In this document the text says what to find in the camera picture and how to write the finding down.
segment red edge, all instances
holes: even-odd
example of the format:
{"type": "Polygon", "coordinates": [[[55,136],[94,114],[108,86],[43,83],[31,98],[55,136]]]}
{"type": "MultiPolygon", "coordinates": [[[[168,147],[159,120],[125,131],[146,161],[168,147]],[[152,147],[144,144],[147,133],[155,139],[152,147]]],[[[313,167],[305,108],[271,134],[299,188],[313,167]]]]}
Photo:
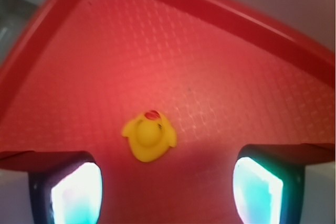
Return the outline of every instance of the red edge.
{"type": "MultiPolygon", "coordinates": [[[[46,0],[30,20],[0,69],[0,120],[44,46],[78,1],[46,0]]],[[[233,0],[159,1],[239,36],[335,88],[334,53],[280,22],[233,0]]]]}

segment red tray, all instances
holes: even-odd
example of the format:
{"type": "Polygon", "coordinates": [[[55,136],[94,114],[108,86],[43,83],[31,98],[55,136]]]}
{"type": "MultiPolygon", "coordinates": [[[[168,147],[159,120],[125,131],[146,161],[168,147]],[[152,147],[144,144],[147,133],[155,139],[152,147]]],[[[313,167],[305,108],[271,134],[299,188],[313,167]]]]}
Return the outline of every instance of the red tray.
{"type": "Polygon", "coordinates": [[[86,150],[101,223],[237,223],[247,143],[334,143],[335,57],[231,0],[48,0],[0,72],[1,150],[86,150]],[[141,163],[121,136],[163,112],[177,147],[141,163]]]}

